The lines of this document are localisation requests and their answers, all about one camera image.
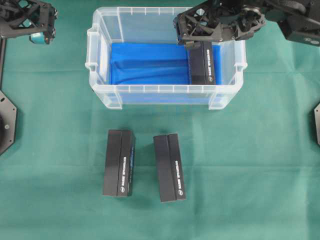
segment robotic arm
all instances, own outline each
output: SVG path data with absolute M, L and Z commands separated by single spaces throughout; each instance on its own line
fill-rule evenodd
M 35 44 L 49 44 L 56 36 L 57 10 L 38 0 L 0 0 L 0 37 L 30 35 Z
M 174 19 L 178 44 L 247 40 L 266 20 L 277 22 L 289 41 L 320 47 L 319 0 L 208 0 Z

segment blue cloth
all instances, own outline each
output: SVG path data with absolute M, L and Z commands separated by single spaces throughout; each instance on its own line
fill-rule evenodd
M 213 46 L 216 83 L 221 84 L 220 46 Z M 188 55 L 183 45 L 113 43 L 112 85 L 189 85 Z

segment green fabric background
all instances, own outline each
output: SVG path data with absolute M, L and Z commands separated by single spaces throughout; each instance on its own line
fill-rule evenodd
M 92 92 L 84 64 L 95 9 L 200 2 L 52 0 L 51 45 L 8 41 L 3 91 L 18 121 L 0 157 L 0 239 L 320 239 L 319 48 L 286 41 L 268 22 L 247 41 L 244 86 L 220 111 L 108 110 Z M 126 199 L 102 196 L 109 129 L 136 135 Z M 153 136 L 162 133 L 179 134 L 186 201 L 160 203 Z

